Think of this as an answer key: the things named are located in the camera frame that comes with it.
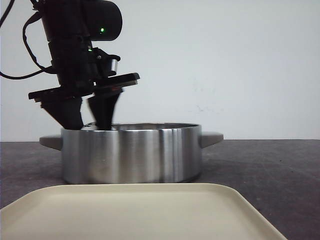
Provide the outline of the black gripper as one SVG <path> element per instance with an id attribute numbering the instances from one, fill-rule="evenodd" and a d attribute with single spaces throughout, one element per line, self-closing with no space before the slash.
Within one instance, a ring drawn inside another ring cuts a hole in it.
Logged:
<path id="1" fill-rule="evenodd" d="M 139 74 L 133 72 L 101 77 L 93 50 L 95 47 L 89 40 L 83 43 L 52 41 L 48 46 L 52 57 L 52 72 L 57 75 L 60 86 L 30 92 L 28 98 L 41 102 L 41 107 L 64 129 L 80 130 L 84 126 L 81 97 L 94 93 L 87 102 L 95 125 L 99 130 L 111 130 L 122 87 L 136 85 L 140 79 Z"/>

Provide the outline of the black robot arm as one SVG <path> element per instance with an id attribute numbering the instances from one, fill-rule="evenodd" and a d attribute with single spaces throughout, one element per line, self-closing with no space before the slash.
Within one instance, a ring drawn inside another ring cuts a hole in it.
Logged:
<path id="1" fill-rule="evenodd" d="M 94 41 L 113 41 L 121 33 L 122 14 L 108 0 L 41 0 L 28 20 L 41 20 L 51 55 L 47 69 L 59 87 L 30 92 L 64 129 L 80 130 L 82 98 L 99 130 L 110 130 L 116 102 L 124 87 L 136 85 L 136 72 L 117 75 L 118 55 L 94 47 Z"/>

